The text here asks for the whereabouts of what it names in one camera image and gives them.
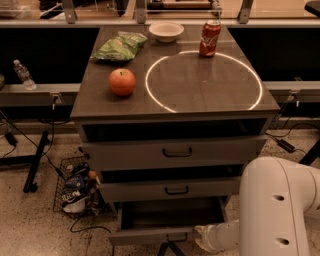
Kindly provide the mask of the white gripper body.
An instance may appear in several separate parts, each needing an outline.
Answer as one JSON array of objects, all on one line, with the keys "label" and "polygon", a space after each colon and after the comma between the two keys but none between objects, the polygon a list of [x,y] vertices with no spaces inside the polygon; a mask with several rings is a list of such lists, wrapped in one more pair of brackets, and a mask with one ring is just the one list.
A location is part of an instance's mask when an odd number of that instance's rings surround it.
[{"label": "white gripper body", "polygon": [[195,239],[196,244],[203,250],[213,253],[215,252],[215,248],[213,247],[210,241],[210,235],[212,234],[211,229],[213,225],[206,225],[206,226],[196,226],[195,230],[200,235],[199,238]]}]

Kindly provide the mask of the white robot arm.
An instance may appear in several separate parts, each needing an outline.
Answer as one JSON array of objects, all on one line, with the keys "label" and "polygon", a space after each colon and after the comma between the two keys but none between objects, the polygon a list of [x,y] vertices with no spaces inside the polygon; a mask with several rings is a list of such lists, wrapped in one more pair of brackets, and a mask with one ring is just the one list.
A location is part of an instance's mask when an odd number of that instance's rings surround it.
[{"label": "white robot arm", "polygon": [[310,256],[305,219],[319,219],[319,169],[259,157],[243,171],[239,203],[238,220],[195,228],[200,248],[238,248],[240,256]]}]

